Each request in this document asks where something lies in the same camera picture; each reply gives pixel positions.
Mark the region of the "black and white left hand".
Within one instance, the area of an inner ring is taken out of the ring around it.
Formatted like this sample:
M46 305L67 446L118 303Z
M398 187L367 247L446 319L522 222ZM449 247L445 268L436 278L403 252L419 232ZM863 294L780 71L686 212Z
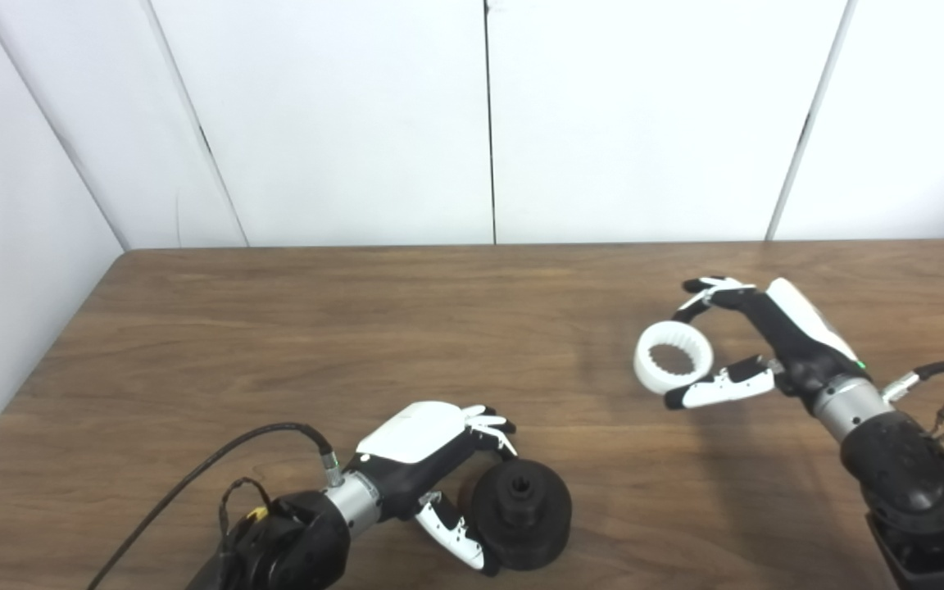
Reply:
M345 478L367 487L372 522L415 520L457 560L493 578L501 570L497 557L438 485L476 452L517 459L515 432L490 406L417 401L357 444Z

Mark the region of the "black and white right hand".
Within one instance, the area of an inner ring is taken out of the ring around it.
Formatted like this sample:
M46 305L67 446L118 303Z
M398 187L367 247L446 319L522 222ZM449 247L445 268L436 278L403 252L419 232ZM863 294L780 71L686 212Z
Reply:
M714 406L777 389L809 406L839 378L869 380L865 366L824 315L787 279L775 279L765 290L723 276L684 281L692 298L672 320L689 325L718 307L743 314L772 348L774 358L760 355L723 367L664 393L670 410Z

